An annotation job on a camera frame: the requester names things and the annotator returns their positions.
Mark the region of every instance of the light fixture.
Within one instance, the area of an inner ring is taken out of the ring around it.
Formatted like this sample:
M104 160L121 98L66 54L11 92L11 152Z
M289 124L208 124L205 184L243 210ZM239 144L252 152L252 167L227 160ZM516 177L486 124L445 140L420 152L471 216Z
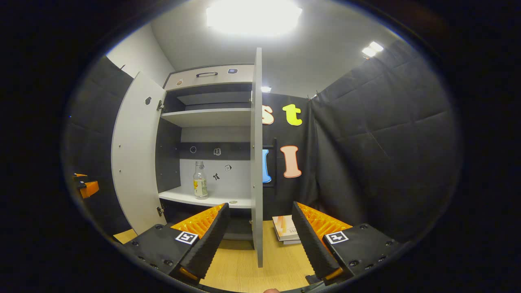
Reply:
M373 56L376 55L375 50L373 50L373 49L371 49L371 48L369 48L369 47L363 49L363 50L362 50L362 53L364 53L365 55L367 55L367 56L369 56L369 57L373 57Z
M277 35L296 27L301 12L287 0L223 0L206 9L206 19L226 33Z
M383 47L380 46L380 44L378 44L377 42L372 42L369 44L369 47L371 47L373 50L375 50L376 52L381 52L383 50Z

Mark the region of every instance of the bottle label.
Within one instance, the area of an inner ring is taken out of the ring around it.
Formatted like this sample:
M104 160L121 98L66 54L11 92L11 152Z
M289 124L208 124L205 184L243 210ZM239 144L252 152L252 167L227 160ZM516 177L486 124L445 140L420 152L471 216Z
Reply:
M208 191L206 191L206 179L194 180L194 192L196 197L208 195Z

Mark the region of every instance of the stack of books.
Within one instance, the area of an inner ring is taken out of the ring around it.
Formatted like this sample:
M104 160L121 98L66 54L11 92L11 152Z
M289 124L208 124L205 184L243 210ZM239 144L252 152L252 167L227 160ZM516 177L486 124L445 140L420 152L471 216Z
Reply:
M277 238L283 244L300 243L300 238L296 232L291 215L273 217L273 224L275 226L275 234L277 234Z

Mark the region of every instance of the glass bottle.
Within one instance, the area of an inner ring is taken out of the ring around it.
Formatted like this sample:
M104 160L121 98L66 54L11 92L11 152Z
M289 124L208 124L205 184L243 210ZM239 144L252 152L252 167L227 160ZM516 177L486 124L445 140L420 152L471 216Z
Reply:
M206 190L206 175L204 174L203 169L203 161L196 161L194 173L194 193L195 198L201 200L208 198L208 191Z

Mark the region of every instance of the cabinet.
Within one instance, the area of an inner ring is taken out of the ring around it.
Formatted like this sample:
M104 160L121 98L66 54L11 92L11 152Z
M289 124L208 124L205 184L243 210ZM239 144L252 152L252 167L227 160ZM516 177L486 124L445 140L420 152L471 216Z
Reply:
M166 224L160 199L198 206L228 202L232 209L251 211L251 237L262 267L261 85L260 48L254 64L174 72L164 88L138 73L118 112L111 152L116 194L138 235ZM160 119L181 127L180 142L171 150L179 158L172 172L177 183L168 190L158 190L158 180L170 179L156 174ZM195 161L205 163L206 200L194 196Z

